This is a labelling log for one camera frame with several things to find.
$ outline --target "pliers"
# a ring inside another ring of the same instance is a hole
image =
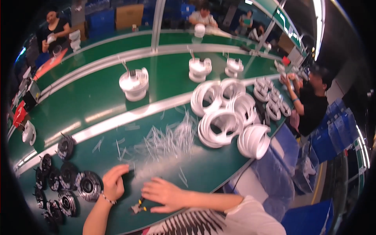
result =
[[[138,203],[135,204],[134,206],[131,206],[130,210],[133,211],[135,214],[137,214],[140,211],[148,211],[149,208],[147,208],[146,206],[142,206],[142,203],[144,202],[144,200],[145,198],[140,197],[140,199],[138,200]]]

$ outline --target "blue crate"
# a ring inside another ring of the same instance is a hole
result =
[[[308,179],[304,177],[306,160],[309,159],[311,167],[315,170],[314,175],[309,175]],[[316,176],[318,173],[319,159],[310,143],[305,143],[299,151],[296,163],[295,175],[292,177],[295,186],[303,193],[312,193],[315,188]]]

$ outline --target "bracelet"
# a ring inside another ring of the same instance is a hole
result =
[[[104,194],[103,194],[103,190],[102,192],[100,192],[102,194],[102,196],[105,198],[106,201],[108,201],[109,203],[115,205],[116,204],[116,201],[111,201],[110,199],[108,199]]]

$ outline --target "worker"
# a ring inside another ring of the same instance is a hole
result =
[[[52,51],[57,45],[60,45],[62,49],[69,46],[67,36],[70,33],[70,27],[66,18],[58,18],[57,9],[55,7],[48,8],[46,11],[46,20],[48,27],[43,33],[44,40],[42,41],[42,51],[52,55]],[[51,34],[56,40],[48,44],[47,37]]]
[[[124,185],[121,176],[128,173],[128,171],[129,166],[121,164],[115,166],[103,176],[103,194],[99,197],[85,221],[82,232],[83,235],[105,234],[108,214],[113,206],[112,202],[118,200],[124,193]],[[202,223],[203,220],[207,220],[205,224],[211,224],[219,235],[286,234],[284,227],[272,216],[267,214],[261,203],[251,196],[242,197],[236,194],[209,194],[187,191],[161,178],[152,178],[151,182],[144,183],[141,196],[146,200],[162,204],[162,206],[150,208],[150,213],[171,213],[183,208],[191,208],[191,210],[194,210],[197,214],[206,214],[208,211],[215,213],[214,216],[216,216],[217,219],[214,220],[214,223],[204,216],[192,218],[190,215],[189,221],[186,221],[182,226],[193,228],[193,230],[205,229]],[[223,217],[223,215],[215,211],[223,212],[226,214],[226,217]],[[146,229],[143,234],[169,234],[166,229],[172,230],[174,228],[170,225],[164,226],[164,223],[173,224],[171,222],[171,220],[173,220],[175,221],[174,224],[177,226],[179,223],[182,223],[181,218],[184,219],[187,218],[187,216],[176,215],[175,217],[169,218],[167,222],[165,221]]]
[[[253,17],[252,11],[249,10],[246,15],[242,15],[239,18],[239,26],[235,30],[236,34],[245,35],[247,30],[252,27]]]
[[[214,28],[218,27],[217,22],[214,20],[213,16],[210,14],[209,5],[204,3],[201,6],[200,11],[193,12],[188,21],[193,24],[203,24],[205,26],[212,26]]]
[[[295,74],[281,76],[294,104],[288,126],[297,131],[304,143],[309,134],[321,123],[328,101],[326,91],[332,85],[332,78],[326,68],[314,65],[309,74],[309,82],[303,83]]]

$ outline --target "hand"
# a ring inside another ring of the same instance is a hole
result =
[[[151,182],[144,183],[141,189],[142,197],[163,204],[150,209],[151,213],[171,213],[185,207],[187,191],[161,178],[152,178]]]
[[[113,167],[103,176],[103,194],[108,200],[116,201],[124,193],[122,175],[129,172],[129,165],[120,164]]]

